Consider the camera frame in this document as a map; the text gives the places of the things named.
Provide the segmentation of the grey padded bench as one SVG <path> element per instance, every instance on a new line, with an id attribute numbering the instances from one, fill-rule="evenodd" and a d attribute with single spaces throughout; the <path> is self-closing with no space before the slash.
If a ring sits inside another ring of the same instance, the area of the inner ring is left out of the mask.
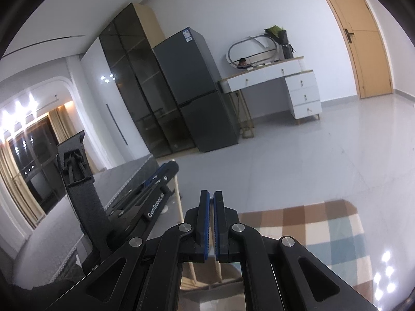
<path id="1" fill-rule="evenodd" d="M 15 259 L 12 283 L 27 290 L 54 283 L 77 259 L 88 274 L 129 239 L 160 236 L 181 220 L 168 204 L 178 171 L 174 160 L 160 165 L 149 154 L 86 180 L 67 179 L 67 194 Z"/>

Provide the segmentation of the plaid checkered tablecloth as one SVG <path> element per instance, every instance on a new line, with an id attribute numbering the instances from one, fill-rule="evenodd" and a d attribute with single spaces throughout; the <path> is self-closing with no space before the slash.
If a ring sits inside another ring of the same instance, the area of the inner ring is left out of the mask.
<path id="1" fill-rule="evenodd" d="M 279 210 L 239 215 L 240 222 L 263 236 L 291 236 L 373 302 L 373 272 L 357 208 L 338 199 Z"/>

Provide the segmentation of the beige curtain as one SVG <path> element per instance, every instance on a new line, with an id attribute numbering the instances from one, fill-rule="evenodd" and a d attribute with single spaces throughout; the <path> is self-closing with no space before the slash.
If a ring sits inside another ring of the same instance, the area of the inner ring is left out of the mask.
<path id="1" fill-rule="evenodd" d="M 76 134 L 60 106 L 1 143 L 1 178 L 31 228 L 36 228 L 65 196 L 57 146 Z"/>

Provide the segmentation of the dark grey refrigerator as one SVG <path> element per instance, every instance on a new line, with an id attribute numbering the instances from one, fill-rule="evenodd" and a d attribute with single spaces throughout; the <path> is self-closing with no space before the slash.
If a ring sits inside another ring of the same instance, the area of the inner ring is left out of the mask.
<path id="1" fill-rule="evenodd" d="M 153 51 L 199 151 L 238 144 L 236 113 L 203 35 L 187 27 Z"/>

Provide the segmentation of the dark glass cabinet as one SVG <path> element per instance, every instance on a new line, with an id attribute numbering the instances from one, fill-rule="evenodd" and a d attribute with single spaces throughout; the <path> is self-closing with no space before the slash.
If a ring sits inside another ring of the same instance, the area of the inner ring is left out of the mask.
<path id="1" fill-rule="evenodd" d="M 164 157 L 194 148 L 133 4 L 107 25 L 99 40 L 118 91 L 150 153 Z"/>

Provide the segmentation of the white drawer dresser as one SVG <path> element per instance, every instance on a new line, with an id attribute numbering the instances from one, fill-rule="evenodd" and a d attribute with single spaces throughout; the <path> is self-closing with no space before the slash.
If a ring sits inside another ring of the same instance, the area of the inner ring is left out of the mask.
<path id="1" fill-rule="evenodd" d="M 297 123 L 307 118 L 321 118 L 322 105 L 316 76 L 312 69 L 305 68 L 304 57 L 267 63 L 249 68 L 219 83 L 222 91 L 231 96 L 242 138 L 252 138 L 255 128 L 243 91 L 263 83 L 274 83 L 282 87 L 289 111 Z"/>

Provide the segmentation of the oval vanity mirror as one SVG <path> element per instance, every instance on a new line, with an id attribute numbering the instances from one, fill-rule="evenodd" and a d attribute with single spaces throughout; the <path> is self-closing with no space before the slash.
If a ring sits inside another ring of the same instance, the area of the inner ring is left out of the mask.
<path id="1" fill-rule="evenodd" d="M 246 37 L 232 44 L 226 53 L 227 62 L 237 69 L 252 69 L 284 59 L 282 46 L 265 34 Z"/>

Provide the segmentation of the wooden door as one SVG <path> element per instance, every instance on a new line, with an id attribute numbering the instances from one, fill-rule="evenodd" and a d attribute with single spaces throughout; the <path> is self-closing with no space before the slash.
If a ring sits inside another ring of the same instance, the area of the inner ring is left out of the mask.
<path id="1" fill-rule="evenodd" d="M 360 98 L 392 93 L 385 45 L 366 0 L 326 0 L 349 53 Z"/>

